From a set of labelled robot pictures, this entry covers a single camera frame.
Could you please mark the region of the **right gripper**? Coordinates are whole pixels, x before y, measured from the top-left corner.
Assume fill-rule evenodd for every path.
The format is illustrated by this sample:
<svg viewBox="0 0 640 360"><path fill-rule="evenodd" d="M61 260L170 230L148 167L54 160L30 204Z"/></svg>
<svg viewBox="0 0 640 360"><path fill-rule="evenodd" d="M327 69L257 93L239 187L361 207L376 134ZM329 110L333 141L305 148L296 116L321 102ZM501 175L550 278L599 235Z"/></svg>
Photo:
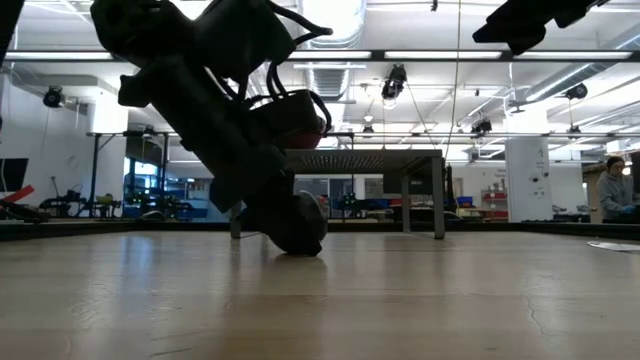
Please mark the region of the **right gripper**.
<svg viewBox="0 0 640 360"><path fill-rule="evenodd" d="M545 37L546 25L564 29L581 20L593 7L610 0L507 0L491 13L472 38L477 43L507 42L521 55Z"/></svg>

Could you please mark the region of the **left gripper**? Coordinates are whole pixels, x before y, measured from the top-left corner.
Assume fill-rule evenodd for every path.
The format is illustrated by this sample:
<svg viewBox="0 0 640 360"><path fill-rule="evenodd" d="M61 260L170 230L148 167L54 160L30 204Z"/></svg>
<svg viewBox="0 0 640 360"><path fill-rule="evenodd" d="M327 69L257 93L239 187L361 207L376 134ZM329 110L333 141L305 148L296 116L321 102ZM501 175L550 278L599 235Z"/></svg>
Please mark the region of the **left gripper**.
<svg viewBox="0 0 640 360"><path fill-rule="evenodd" d="M227 211L245 204L240 221L267 235L292 255L322 250L323 211L315 196L294 191L295 173L283 152L246 135L245 115L228 100L207 71L182 56L151 60L136 74L120 77L118 101L151 105L214 175L210 200Z"/></svg>

